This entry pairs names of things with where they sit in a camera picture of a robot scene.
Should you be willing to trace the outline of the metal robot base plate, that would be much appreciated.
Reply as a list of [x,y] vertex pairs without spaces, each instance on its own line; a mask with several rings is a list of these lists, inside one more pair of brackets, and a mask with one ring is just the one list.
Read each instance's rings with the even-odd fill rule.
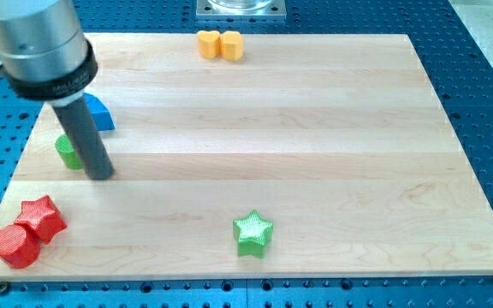
[[206,19],[238,17],[284,18],[285,0],[196,0],[196,15]]

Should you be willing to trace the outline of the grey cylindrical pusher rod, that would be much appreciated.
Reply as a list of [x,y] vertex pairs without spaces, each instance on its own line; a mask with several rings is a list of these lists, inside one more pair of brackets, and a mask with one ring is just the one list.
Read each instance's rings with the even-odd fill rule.
[[114,168],[84,98],[53,107],[76,156],[91,180],[109,179]]

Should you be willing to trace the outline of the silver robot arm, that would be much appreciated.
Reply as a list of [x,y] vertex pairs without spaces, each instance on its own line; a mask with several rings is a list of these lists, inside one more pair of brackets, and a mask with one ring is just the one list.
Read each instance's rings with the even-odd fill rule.
[[98,63],[71,0],[0,0],[0,75],[20,97],[49,104],[86,175],[114,172],[84,98]]

